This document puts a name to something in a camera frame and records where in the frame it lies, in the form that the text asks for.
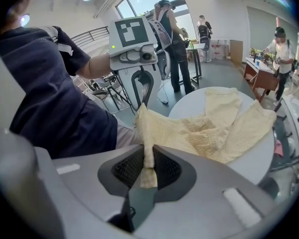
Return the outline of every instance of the wooden desk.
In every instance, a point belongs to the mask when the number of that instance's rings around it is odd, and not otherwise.
[[[279,83],[279,79],[274,77],[274,72],[266,66],[263,62],[260,61],[257,66],[257,61],[253,62],[253,58],[246,58],[246,67],[244,72],[244,78],[249,74],[252,76],[252,80],[246,79],[249,86],[253,90],[257,100],[261,102],[265,96],[267,90],[276,90],[276,87]],[[260,96],[256,91],[256,88],[264,89],[264,92]]]

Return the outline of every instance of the white device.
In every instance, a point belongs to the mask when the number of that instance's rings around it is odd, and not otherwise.
[[[110,24],[111,69],[137,110],[142,103],[149,107],[161,84],[154,44],[156,37],[147,19],[125,18]]]

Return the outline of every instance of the man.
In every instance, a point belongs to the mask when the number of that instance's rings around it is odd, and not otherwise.
[[[23,28],[20,18],[30,0],[19,0],[0,30],[0,55],[26,93],[10,130],[52,158],[87,155],[137,143],[133,129],[76,88],[70,75],[87,79],[110,73],[109,55],[90,58],[58,30],[58,43],[69,45],[72,56],[60,52],[47,32]]]
[[[211,47],[211,35],[213,31],[211,30],[211,25],[208,21],[205,20],[203,15],[199,16],[199,21],[197,23],[198,35],[200,38],[200,43],[205,43],[207,47],[203,49],[204,52],[204,60],[203,62],[209,63],[211,62],[210,58],[210,47]]]
[[[276,52],[274,67],[277,70],[276,75],[279,77],[279,87],[276,92],[276,100],[274,101],[274,105],[276,106],[283,95],[285,84],[295,59],[294,45],[286,39],[285,30],[282,27],[277,27],[275,39],[268,45],[264,52]]]

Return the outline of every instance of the woman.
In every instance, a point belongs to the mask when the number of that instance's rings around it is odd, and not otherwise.
[[[169,1],[162,0],[155,4],[154,16],[155,19],[162,24],[169,36],[172,38],[172,45],[168,47],[166,51],[170,55],[170,77],[174,92],[176,93],[180,91],[178,73],[179,65],[180,71],[183,75],[185,93],[189,94],[190,92],[194,91],[195,88],[191,85],[189,76],[185,42],[180,37],[180,35],[185,36],[185,34],[178,28],[174,12],[171,10],[171,8],[172,5]]]

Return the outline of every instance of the white round table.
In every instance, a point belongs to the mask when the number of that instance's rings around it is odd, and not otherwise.
[[[183,119],[201,115],[205,111],[206,89],[208,88],[196,90],[183,97],[176,103],[168,117]],[[212,89],[222,91],[229,90],[228,88],[223,87],[212,87]],[[241,92],[239,92],[239,96],[242,99],[239,109],[239,114],[241,114],[248,109],[254,100]],[[261,182],[269,170],[274,156],[274,150],[275,138],[274,132],[271,130],[254,147],[227,165],[257,185]]]

